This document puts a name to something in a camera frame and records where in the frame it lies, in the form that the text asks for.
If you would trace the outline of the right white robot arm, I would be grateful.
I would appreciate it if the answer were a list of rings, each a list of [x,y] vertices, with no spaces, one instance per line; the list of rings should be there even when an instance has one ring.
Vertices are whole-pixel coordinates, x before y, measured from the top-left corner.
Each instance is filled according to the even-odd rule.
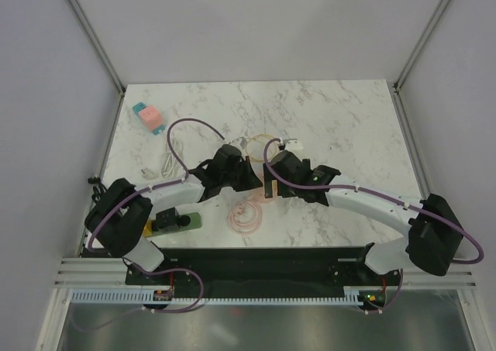
[[[446,199],[437,194],[422,200],[362,188],[339,170],[311,167],[308,159],[287,150],[265,164],[263,172],[266,179],[277,182],[277,193],[283,198],[356,212],[400,233],[398,239],[366,246],[354,270],[364,284],[406,267],[444,276],[461,244],[462,233],[451,227],[459,221]]]

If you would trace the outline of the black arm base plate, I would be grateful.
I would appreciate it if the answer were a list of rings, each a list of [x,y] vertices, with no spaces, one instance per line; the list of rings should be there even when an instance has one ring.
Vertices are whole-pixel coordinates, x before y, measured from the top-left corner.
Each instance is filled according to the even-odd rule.
[[[362,247],[164,248],[159,275],[130,267],[126,284],[171,284],[190,296],[342,294],[345,287],[392,288],[400,274],[367,268]]]

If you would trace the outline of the teal power strip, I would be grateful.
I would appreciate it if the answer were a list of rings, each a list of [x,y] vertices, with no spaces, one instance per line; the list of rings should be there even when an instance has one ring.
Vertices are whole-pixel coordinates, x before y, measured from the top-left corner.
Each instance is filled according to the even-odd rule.
[[[152,134],[159,135],[166,129],[161,113],[154,106],[139,102],[132,107],[132,110]]]

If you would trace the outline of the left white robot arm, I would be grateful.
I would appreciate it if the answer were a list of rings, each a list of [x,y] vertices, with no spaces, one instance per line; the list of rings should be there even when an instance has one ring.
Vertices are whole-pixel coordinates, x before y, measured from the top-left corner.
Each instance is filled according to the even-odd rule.
[[[170,275],[164,254],[143,236],[149,217],[182,205],[196,204],[219,195],[261,188],[248,156],[225,144],[212,159],[187,171],[184,177],[138,190],[125,178],[114,181],[95,202],[84,220],[93,240],[113,258],[125,258],[143,269],[143,275],[161,284]]]

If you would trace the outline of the pink cube socket adapter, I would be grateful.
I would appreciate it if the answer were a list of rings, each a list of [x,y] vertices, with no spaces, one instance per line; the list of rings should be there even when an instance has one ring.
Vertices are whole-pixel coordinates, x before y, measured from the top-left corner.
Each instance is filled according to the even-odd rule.
[[[139,118],[141,122],[148,128],[151,132],[160,132],[164,129],[164,121],[160,112],[153,106],[147,106],[140,110]]]

